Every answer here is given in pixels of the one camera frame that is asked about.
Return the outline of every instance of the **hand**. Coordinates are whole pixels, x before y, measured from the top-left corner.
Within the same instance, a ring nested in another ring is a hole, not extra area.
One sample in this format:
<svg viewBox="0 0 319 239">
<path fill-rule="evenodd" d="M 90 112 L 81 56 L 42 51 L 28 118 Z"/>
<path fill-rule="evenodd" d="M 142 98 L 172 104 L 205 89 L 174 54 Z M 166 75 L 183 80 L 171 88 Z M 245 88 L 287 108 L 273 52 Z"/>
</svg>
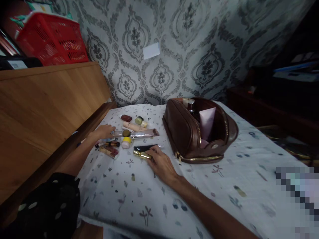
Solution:
<svg viewBox="0 0 319 239">
<path fill-rule="evenodd" d="M 94 137 L 96 140 L 114 138 L 114 136 L 111 135 L 112 131 L 115 131 L 115 127 L 112 127 L 112 125 L 100 125 L 94 132 L 90 133 L 90 136 Z"/>
<path fill-rule="evenodd" d="M 145 153 L 151 155 L 154 160 L 147 160 L 148 165 L 152 168 L 154 173 L 168 186 L 172 185 L 180 177 L 172 165 L 170 158 L 161 151 L 161 149 L 155 145 Z"/>
</svg>

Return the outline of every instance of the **patterned wallpaper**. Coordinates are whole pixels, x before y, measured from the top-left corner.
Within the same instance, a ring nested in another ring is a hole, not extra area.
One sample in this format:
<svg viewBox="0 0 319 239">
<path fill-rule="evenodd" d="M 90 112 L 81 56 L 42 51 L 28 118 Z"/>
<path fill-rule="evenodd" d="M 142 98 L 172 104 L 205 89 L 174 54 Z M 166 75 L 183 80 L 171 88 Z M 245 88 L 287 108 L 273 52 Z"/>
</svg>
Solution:
<svg viewBox="0 0 319 239">
<path fill-rule="evenodd" d="M 314 0 L 53 0 L 80 23 L 119 105 L 225 99 L 252 65 L 269 64 Z M 144 60 L 142 48 L 161 54 Z"/>
</svg>

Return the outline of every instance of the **bed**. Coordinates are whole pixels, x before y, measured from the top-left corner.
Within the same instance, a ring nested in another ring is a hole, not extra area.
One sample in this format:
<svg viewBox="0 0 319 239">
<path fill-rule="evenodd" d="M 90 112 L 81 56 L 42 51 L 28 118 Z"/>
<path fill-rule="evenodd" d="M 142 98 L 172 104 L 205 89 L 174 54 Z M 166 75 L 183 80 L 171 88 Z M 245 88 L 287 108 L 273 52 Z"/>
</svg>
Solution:
<svg viewBox="0 0 319 239">
<path fill-rule="evenodd" d="M 78 175 L 79 217 L 103 226 L 104 237 L 106 229 L 110 229 L 129 238 L 143 233 L 165 238 L 211 238 L 180 196 L 158 179 L 143 159 L 133 155 L 133 146 L 159 144 L 178 174 L 259 238 L 316 234 L 309 211 L 296 202 L 297 196 L 290 197 L 291 192 L 275 173 L 280 170 L 278 166 L 296 167 L 302 172 L 309 172 L 309 168 L 227 106 L 217 103 L 235 120 L 239 134 L 222 161 L 204 165 L 175 158 L 162 123 L 166 105 L 141 104 L 110 110 L 101 125 L 111 124 L 121 130 L 120 114 L 142 116 L 148 128 L 156 128 L 160 136 L 135 140 L 129 149 L 119 148 L 116 160 L 93 148 Z"/>
</svg>

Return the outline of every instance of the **red plastic basket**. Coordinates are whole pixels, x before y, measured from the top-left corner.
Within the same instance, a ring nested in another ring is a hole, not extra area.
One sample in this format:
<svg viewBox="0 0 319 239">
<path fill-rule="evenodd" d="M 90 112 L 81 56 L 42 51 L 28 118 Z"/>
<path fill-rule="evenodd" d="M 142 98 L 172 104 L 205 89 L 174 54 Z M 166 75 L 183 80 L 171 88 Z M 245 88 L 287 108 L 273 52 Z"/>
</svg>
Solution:
<svg viewBox="0 0 319 239">
<path fill-rule="evenodd" d="M 64 17 L 33 13 L 17 41 L 44 66 L 89 61 L 80 25 Z"/>
</svg>

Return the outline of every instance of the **black polka dot clothing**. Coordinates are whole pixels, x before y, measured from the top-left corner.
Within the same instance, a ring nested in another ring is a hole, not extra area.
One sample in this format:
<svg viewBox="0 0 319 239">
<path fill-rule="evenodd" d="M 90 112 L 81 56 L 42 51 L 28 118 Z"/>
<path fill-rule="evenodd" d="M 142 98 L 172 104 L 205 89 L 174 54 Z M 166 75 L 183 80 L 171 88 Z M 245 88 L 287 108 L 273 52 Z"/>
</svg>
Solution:
<svg viewBox="0 0 319 239">
<path fill-rule="evenodd" d="M 53 173 L 21 203 L 0 238 L 71 238 L 80 210 L 80 179 Z"/>
</svg>

